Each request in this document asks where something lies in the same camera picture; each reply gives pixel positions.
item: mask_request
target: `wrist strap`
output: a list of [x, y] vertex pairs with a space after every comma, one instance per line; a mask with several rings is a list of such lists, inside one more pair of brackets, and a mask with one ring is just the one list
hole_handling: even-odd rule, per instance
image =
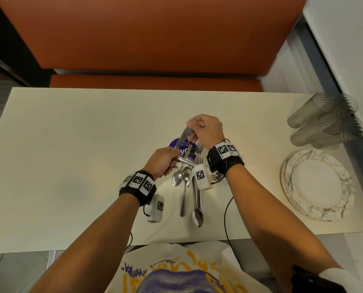
[[218, 171], [224, 175], [236, 164], [244, 166], [241, 155], [230, 142], [221, 142], [211, 148], [207, 154], [207, 162], [212, 173]]
[[140, 206], [144, 206], [150, 204], [156, 190], [153, 175], [140, 170], [126, 177], [119, 187], [119, 195], [130, 193], [138, 199]]

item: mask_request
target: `purple sticker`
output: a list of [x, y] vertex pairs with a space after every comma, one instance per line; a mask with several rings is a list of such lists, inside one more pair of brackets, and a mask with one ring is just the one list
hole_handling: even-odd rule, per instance
[[[179, 138], [177, 139], [174, 139], [170, 144], [169, 144], [169, 147], [175, 147], [176, 144], [178, 143], [179, 141]], [[191, 158], [192, 160], [195, 160], [195, 149], [196, 149], [196, 145], [187, 141], [187, 139], [184, 141], [184, 143], [180, 146], [180, 150], [181, 150], [181, 154], [180, 156], [184, 156], [187, 148], [188, 148], [188, 145], [189, 144], [192, 144], [192, 148], [191, 148], [191, 151], [190, 151], [190, 154], [188, 155], [189, 158]]]

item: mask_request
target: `stack of cups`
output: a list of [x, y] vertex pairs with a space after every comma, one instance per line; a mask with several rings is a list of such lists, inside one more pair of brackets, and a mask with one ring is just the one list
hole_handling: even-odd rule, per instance
[[301, 128], [290, 137], [296, 146], [311, 144], [321, 149], [363, 137], [363, 123], [353, 115], [358, 105], [347, 94], [317, 93], [287, 119], [292, 128]]

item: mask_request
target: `white t-shirt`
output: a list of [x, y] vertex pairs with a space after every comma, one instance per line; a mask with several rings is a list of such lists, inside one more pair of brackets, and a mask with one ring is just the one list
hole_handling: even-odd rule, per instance
[[[330, 268], [320, 276], [362, 292], [363, 283], [350, 273]], [[243, 272], [231, 248], [219, 241], [183, 247], [155, 244], [127, 253], [106, 293], [265, 293], [267, 287]]]

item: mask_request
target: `hand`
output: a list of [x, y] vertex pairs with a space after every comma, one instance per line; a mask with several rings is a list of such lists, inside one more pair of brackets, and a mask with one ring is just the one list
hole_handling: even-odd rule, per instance
[[176, 166], [177, 157], [180, 153], [180, 150], [172, 147], [157, 149], [149, 158], [143, 170], [151, 173], [154, 180], [157, 180], [162, 175], [166, 176]]
[[187, 126], [194, 131], [188, 140], [195, 143], [199, 139], [203, 147], [208, 150], [225, 139], [222, 123], [217, 117], [201, 114], [191, 118]]

